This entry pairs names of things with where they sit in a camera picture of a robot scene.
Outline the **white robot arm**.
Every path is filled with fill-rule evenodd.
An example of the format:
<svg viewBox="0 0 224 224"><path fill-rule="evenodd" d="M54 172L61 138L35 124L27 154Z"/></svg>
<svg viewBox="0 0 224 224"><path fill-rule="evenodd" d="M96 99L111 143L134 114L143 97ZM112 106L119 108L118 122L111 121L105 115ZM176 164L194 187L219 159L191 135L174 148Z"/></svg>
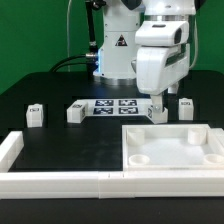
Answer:
<svg viewBox="0 0 224 224"><path fill-rule="evenodd" d="M111 85L136 83L163 111L162 94L188 74L190 19L206 0L86 0L103 10L104 41L93 77Z"/></svg>

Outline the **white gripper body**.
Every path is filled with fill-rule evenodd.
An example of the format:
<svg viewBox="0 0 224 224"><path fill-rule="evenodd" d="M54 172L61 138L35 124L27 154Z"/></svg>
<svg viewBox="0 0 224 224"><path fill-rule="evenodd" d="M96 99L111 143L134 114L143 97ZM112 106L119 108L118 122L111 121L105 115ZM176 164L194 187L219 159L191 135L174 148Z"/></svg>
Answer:
<svg viewBox="0 0 224 224"><path fill-rule="evenodd" d="M136 32L137 87L158 95L188 74L190 64L187 21L144 21Z"/></svg>

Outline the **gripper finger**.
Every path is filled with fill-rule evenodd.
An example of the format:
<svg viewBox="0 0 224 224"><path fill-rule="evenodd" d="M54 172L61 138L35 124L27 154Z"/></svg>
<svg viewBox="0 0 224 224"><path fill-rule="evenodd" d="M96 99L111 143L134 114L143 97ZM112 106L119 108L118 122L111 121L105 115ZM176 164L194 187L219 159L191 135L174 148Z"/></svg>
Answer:
<svg viewBox="0 0 224 224"><path fill-rule="evenodd" d="M154 113L162 113L163 112L163 95L152 95L151 96L152 107Z"/></svg>

